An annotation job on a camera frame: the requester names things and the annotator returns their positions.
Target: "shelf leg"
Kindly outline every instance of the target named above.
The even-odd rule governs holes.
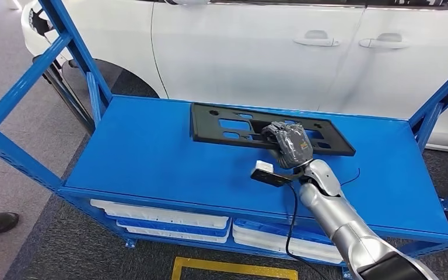
[[[125,246],[126,246],[127,248],[134,249],[136,244],[137,244],[137,241],[136,241],[136,240],[131,239],[131,238],[126,239],[126,244],[125,244]]]

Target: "gray glove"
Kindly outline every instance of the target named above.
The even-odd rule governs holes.
[[[313,159],[312,144],[301,124],[273,121],[262,129],[262,135],[278,144],[278,150],[273,150],[272,155],[283,169],[291,169]]]

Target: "car door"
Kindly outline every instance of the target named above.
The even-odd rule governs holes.
[[[167,94],[317,110],[365,8],[349,1],[156,3],[153,51]]]
[[[320,110],[409,118],[448,79],[448,2],[372,1]]]

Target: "black cable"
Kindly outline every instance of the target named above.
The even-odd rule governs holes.
[[[322,272],[318,271],[317,268],[314,268],[311,264],[309,264],[302,257],[298,257],[296,255],[293,255],[291,252],[289,252],[289,241],[291,240],[291,234],[293,233],[293,227],[295,226],[296,214],[298,212],[298,196],[296,195],[296,191],[293,188],[293,185],[291,183],[289,183],[288,186],[289,186],[289,188],[291,188],[291,190],[293,191],[293,194],[295,195],[295,210],[293,212],[293,219],[291,220],[291,225],[289,226],[288,239],[286,240],[286,254],[288,254],[288,256],[308,265],[308,267],[315,270],[315,272],[318,273],[324,280],[328,280],[327,277]]]
[[[358,174],[353,178],[353,179],[351,179],[351,180],[348,180],[348,181],[346,181],[346,182],[344,182],[344,183],[342,183],[341,184],[341,186],[343,186],[343,185],[346,185],[346,184],[348,184],[348,183],[351,183],[351,182],[353,182],[354,180],[356,180],[356,179],[358,179],[358,177],[360,177],[360,167],[358,168]]]

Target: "door handle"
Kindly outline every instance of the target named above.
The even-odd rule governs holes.
[[[361,39],[359,45],[364,48],[386,48],[392,50],[410,46],[408,42],[403,41],[401,34],[398,33],[382,33],[374,39]]]
[[[307,46],[318,45],[320,47],[335,47],[340,44],[338,40],[329,38],[324,30],[309,30],[303,38],[294,38],[293,42]]]

